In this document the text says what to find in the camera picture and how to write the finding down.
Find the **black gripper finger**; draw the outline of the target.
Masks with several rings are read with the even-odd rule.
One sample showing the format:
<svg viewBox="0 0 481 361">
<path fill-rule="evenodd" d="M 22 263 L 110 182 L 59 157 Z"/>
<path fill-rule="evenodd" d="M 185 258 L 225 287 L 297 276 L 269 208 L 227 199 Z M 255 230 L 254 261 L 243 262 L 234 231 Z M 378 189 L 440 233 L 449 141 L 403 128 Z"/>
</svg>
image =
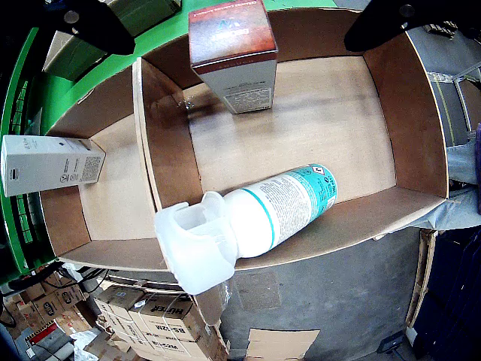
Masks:
<svg viewBox="0 0 481 361">
<path fill-rule="evenodd" d="M 374 49 L 401 33 L 428 24 L 454 22 L 469 39 L 480 36 L 480 2 L 411 0 L 369 2 L 344 37 L 348 51 Z"/>
<path fill-rule="evenodd" d="M 2 1 L 1 34 L 20 35 L 33 28 L 64 32 L 99 50 L 130 55 L 135 38 L 100 1 Z"/>
</svg>

